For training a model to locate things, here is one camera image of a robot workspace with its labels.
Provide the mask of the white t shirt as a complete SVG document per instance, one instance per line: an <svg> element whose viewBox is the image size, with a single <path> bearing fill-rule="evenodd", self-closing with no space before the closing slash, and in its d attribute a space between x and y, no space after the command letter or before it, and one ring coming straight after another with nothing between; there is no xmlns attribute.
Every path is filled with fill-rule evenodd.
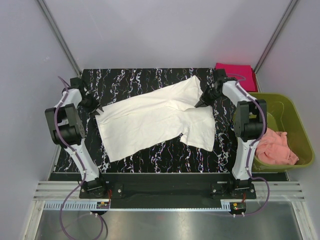
<svg viewBox="0 0 320 240"><path fill-rule="evenodd" d="M215 119L211 106L195 107L203 91L192 76L149 93L103 106L96 122L110 162L180 136L188 146L211 152Z"/></svg>

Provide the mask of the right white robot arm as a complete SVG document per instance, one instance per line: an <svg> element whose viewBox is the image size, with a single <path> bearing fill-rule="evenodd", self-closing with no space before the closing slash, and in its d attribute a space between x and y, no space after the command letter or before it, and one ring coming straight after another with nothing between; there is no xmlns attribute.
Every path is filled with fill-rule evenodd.
<svg viewBox="0 0 320 240"><path fill-rule="evenodd" d="M213 83L205 89L195 107L211 106L222 96L236 106L233 129L237 137L237 152L227 183L212 185L211 195L213 198L255 199L252 165L257 145L267 130L267 103L250 95L240 81L227 76L224 69L216 69Z"/></svg>

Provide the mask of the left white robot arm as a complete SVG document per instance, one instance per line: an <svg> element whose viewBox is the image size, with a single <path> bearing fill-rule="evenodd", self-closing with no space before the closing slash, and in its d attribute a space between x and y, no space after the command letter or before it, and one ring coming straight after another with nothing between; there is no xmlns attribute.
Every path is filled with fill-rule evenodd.
<svg viewBox="0 0 320 240"><path fill-rule="evenodd" d="M87 150L86 131L77 110L81 106L95 117L103 112L101 104L88 92L81 78L71 78L70 83L60 76L58 78L63 84L61 99L44 112L51 139L69 154L77 166L81 175L78 183L80 197L103 198L108 193L108 186Z"/></svg>

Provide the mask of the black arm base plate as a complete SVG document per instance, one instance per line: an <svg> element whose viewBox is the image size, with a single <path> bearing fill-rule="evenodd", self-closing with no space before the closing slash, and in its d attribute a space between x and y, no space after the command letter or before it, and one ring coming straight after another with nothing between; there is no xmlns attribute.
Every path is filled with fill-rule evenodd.
<svg viewBox="0 0 320 240"><path fill-rule="evenodd" d="M227 183L230 173L104 173L107 194L101 198L126 203L169 201L186 203L195 200L255 200L243 197L212 197L212 185Z"/></svg>

